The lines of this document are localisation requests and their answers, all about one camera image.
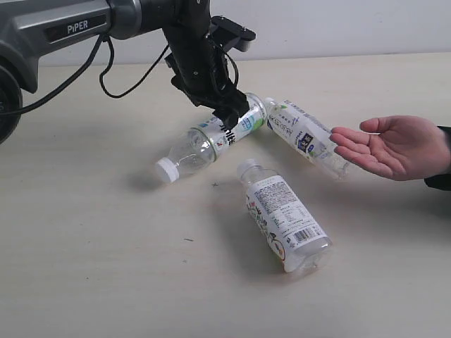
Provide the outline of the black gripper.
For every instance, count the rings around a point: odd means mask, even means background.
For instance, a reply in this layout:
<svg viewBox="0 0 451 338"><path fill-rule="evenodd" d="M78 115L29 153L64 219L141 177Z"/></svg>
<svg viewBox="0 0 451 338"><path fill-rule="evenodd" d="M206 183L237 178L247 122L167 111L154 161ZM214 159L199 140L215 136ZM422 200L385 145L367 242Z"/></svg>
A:
<svg viewBox="0 0 451 338"><path fill-rule="evenodd" d="M166 26L163 33L171 50L166 62L175 73L174 87L195 106L215 108L213 115L232 130L247 112L247 96L233 90L225 56L212 41L210 27L209 20Z"/></svg>

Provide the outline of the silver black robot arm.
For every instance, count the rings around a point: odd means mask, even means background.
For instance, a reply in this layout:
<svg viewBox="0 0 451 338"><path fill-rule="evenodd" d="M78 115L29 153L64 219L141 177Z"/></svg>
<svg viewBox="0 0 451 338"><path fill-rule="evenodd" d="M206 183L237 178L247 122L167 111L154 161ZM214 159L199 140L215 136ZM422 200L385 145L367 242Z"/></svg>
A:
<svg viewBox="0 0 451 338"><path fill-rule="evenodd" d="M233 128L249 104L237 83L231 49L248 50L256 35L223 16L213 16L208 1L2 1L1 139L8 139L22 115L43 106L77 80L67 80L40 100L23 105L34 93L42 56L91 37L95 46L80 70L92 64L99 47L161 30L161 53L173 70L172 85L195 106L206 106Z"/></svg>

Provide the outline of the person's open hand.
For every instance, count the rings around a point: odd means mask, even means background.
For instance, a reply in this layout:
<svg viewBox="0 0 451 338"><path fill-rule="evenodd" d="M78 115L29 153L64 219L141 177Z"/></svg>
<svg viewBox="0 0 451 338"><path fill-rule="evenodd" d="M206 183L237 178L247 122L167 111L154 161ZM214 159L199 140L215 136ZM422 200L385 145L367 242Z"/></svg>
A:
<svg viewBox="0 0 451 338"><path fill-rule="evenodd" d="M392 115L359 128L334 127L330 140L338 155L369 173L395 181L450 173L450 135L430 120Z"/></svg>

